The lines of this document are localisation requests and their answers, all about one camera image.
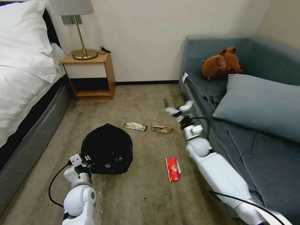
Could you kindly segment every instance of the red wrapper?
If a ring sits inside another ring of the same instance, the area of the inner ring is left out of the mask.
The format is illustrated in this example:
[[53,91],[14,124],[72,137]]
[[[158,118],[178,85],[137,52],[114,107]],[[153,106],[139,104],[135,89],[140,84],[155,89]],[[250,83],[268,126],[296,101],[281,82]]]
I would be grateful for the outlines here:
[[173,182],[180,178],[181,169],[176,158],[166,158],[169,181]]

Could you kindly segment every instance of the teddy bear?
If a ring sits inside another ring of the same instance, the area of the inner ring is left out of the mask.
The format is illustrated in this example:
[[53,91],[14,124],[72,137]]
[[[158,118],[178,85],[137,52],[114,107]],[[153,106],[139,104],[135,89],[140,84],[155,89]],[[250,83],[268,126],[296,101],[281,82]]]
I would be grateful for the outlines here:
[[230,47],[223,49],[218,53],[218,55],[223,56],[226,63],[226,68],[223,72],[223,75],[225,76],[228,74],[242,73],[244,71],[244,67],[240,66],[238,63],[238,57],[235,55],[235,51],[235,47]]
[[227,78],[228,74],[242,73],[244,68],[239,65],[235,51],[235,47],[230,47],[221,50],[218,55],[202,60],[202,76],[212,80]]
[[208,80],[220,77],[226,69],[224,57],[221,55],[215,55],[207,60],[202,60],[202,63],[202,76]]

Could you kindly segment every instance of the floor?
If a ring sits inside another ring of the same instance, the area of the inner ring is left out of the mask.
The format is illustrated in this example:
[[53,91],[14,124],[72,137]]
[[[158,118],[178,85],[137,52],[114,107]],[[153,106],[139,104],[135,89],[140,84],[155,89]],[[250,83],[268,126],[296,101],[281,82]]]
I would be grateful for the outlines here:
[[[114,100],[72,101],[46,150],[0,218],[0,224],[61,224],[63,210],[48,199],[52,177],[68,158],[80,152],[84,137],[110,123],[148,125],[146,132],[125,129],[133,142],[133,161],[127,173],[93,175],[97,193],[95,224],[241,224],[214,199],[197,166],[185,152],[186,141],[174,118],[164,110],[183,104],[178,85],[118,86]],[[154,132],[152,122],[174,127],[170,134]],[[177,157],[182,170],[170,183],[165,158]],[[52,186],[53,198],[62,203],[70,189],[63,175]]]

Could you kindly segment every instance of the lamp shade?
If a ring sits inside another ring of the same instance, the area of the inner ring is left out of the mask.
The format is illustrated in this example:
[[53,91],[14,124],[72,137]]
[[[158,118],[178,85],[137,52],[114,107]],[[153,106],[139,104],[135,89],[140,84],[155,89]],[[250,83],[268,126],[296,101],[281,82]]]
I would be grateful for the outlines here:
[[94,12],[90,0],[50,0],[51,13],[62,16],[85,15]]

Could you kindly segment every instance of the white wall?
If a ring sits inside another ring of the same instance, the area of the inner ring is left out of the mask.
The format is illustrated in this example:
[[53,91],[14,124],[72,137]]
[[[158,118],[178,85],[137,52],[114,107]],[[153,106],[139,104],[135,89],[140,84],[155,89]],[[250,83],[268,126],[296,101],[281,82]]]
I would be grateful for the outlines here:
[[[80,28],[86,48],[112,51],[116,81],[177,80],[187,35],[257,34],[270,1],[92,0]],[[65,53],[80,49],[75,25],[51,17]]]
[[299,8],[299,0],[272,0],[258,34],[300,48]]

